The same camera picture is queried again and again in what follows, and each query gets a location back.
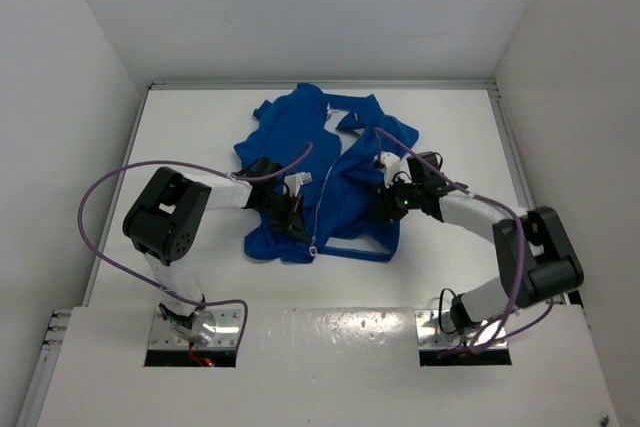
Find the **blue zip-up vest jacket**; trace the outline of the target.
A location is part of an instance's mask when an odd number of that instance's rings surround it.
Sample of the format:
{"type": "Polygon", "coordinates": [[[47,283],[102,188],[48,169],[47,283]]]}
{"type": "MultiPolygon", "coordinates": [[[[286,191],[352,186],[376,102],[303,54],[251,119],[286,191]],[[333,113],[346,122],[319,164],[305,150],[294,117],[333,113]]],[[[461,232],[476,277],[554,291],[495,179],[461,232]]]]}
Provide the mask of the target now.
{"type": "Polygon", "coordinates": [[[384,181],[374,160],[379,151],[401,156],[419,139],[414,127],[385,113],[375,96],[352,97],[300,84],[253,112],[257,128],[234,150],[242,167],[266,157],[290,164],[312,143],[298,170],[312,176],[303,186],[308,240],[276,232],[267,216],[246,235],[245,254],[260,261],[310,263],[319,254],[388,262],[397,251],[400,226],[375,222],[369,211],[384,181]]]}

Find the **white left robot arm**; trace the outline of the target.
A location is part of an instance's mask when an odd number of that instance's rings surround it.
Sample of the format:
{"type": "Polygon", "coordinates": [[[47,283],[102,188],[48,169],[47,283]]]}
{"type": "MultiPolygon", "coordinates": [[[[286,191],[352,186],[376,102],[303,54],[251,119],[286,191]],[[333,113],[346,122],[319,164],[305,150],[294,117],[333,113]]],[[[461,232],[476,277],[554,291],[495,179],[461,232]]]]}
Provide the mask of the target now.
{"type": "Polygon", "coordinates": [[[270,226],[296,241],[308,242],[302,187],[312,174],[279,174],[282,166],[262,157],[232,174],[189,177],[160,167],[125,216],[123,233],[143,254],[160,284],[162,318],[193,335],[206,323],[204,294],[184,260],[193,246],[203,215],[220,209],[249,209],[267,217],[270,226]]]}

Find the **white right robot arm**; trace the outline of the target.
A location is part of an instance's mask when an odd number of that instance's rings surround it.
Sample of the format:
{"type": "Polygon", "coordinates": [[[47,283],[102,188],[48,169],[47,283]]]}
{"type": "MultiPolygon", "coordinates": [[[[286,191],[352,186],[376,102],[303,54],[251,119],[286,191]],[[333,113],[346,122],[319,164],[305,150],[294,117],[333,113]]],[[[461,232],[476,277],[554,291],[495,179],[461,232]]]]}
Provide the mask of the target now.
{"type": "Polygon", "coordinates": [[[485,321],[578,289],[584,272],[558,213],[550,207],[519,211],[473,194],[445,180],[433,152],[401,160],[381,153],[374,163],[383,173],[372,216],[398,222],[419,210],[444,224],[461,227],[493,245],[498,275],[456,294],[441,329],[462,336],[485,321]]]}

